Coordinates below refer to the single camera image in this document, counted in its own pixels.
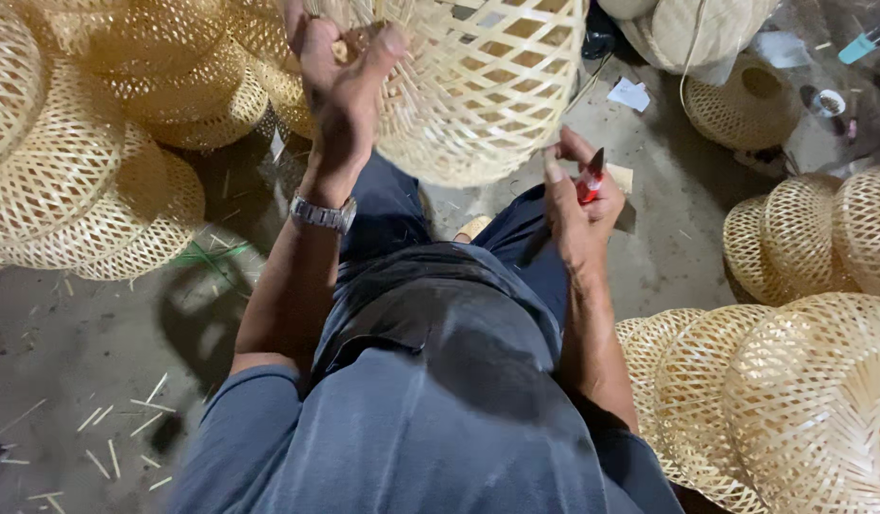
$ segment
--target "man's left hand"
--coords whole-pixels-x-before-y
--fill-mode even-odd
[[[332,52],[341,37],[332,20],[310,18],[302,0],[286,0],[283,14],[288,44],[300,60],[304,94],[319,126],[300,195],[320,207],[340,208],[370,159],[380,86],[405,54],[405,37],[387,25],[357,60],[342,64]]]

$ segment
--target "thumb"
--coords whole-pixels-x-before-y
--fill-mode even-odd
[[[405,55],[405,35],[390,23],[380,30],[360,57],[360,87],[377,91],[396,62]]]
[[[576,186],[567,172],[557,163],[557,150],[554,146],[544,149],[545,196],[548,198],[549,216],[567,220],[582,214],[583,209],[576,200]]]

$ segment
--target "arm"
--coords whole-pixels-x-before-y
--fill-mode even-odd
[[[340,208],[370,158],[380,86],[405,52],[404,38],[387,26],[358,60],[341,65],[332,54],[340,33],[331,20],[310,19],[300,0],[286,2],[284,14],[320,127],[298,194],[314,205]],[[332,310],[339,248],[336,231],[287,219],[240,323],[231,375],[264,364],[309,370]]]
[[[586,166],[594,148],[563,127],[560,143],[545,149],[548,219],[570,280],[558,379],[638,432],[628,366],[615,333],[606,274],[606,245],[624,195],[606,172],[595,200],[576,201],[576,189],[558,158]]]

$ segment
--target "man's right hand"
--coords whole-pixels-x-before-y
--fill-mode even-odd
[[[581,206],[573,180],[557,163],[558,159],[575,162],[582,172],[594,155],[595,148],[567,125],[560,128],[560,142],[544,149],[548,224],[571,274],[605,271],[608,236],[624,208],[624,193],[607,171],[595,199]]]

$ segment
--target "white paper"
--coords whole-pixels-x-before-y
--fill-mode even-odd
[[[751,48],[774,68],[795,68],[811,64],[805,41],[791,32],[758,32]]]
[[[635,84],[624,77],[618,81],[617,86],[608,93],[608,99],[624,103],[628,107],[643,112],[650,105],[650,96],[644,90],[643,82]]]

